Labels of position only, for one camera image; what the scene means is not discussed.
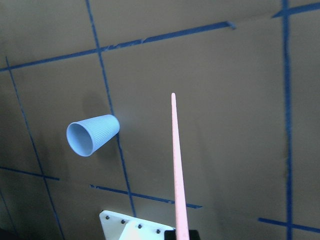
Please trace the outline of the light blue ribbed cup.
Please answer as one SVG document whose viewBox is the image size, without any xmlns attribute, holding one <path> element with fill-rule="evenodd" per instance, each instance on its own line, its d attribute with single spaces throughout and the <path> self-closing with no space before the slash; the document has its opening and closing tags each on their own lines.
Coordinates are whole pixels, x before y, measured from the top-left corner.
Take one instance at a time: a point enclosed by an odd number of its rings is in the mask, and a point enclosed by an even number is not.
<svg viewBox="0 0 320 240">
<path fill-rule="evenodd" d="M 111 114 L 72 122 L 66 129 L 71 149 L 81 157 L 89 157 L 120 131 L 120 122 Z"/>
</svg>

